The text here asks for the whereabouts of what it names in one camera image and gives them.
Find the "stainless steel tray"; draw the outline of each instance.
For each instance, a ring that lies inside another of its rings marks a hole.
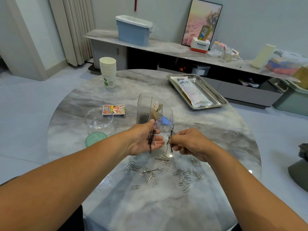
[[[203,93],[210,101],[212,101],[213,104],[210,106],[200,106],[198,108],[193,107],[188,97],[176,84],[172,77],[188,77],[188,79],[196,86],[196,88],[198,88],[201,93]],[[199,77],[196,74],[168,74],[167,78],[192,109],[208,109],[214,107],[221,107],[229,104],[229,102],[223,96],[221,96],[214,88],[212,88],[211,85],[209,85],[202,77]]]

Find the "person's right hand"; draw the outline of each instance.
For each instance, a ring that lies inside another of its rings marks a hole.
[[[205,137],[196,128],[182,130],[171,137],[173,150],[180,151],[182,155],[193,155],[201,161],[207,162],[207,157],[215,148],[219,147]]]

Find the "wall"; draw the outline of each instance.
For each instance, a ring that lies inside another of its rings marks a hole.
[[[45,69],[65,60],[49,0],[16,0]]]
[[[12,74],[45,80],[47,74],[44,77],[40,73],[5,0],[0,0],[0,29],[0,53]]]
[[[266,43],[308,56],[308,0],[207,0],[223,4],[213,39],[253,59]],[[115,16],[152,21],[154,35],[180,43],[191,0],[91,0],[95,28],[117,29]]]

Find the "person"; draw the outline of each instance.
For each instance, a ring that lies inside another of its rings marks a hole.
[[[150,150],[147,138],[153,124],[134,125],[0,186],[0,230],[58,230],[126,156]],[[152,149],[164,145],[159,135],[154,141]],[[175,151],[210,164],[242,230],[308,230],[292,209],[197,129],[180,131],[170,143]]]

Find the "pleated curtain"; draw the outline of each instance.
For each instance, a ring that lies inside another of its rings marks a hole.
[[[84,34],[94,29],[90,0],[49,0],[65,57],[73,66],[92,58],[93,48]]]

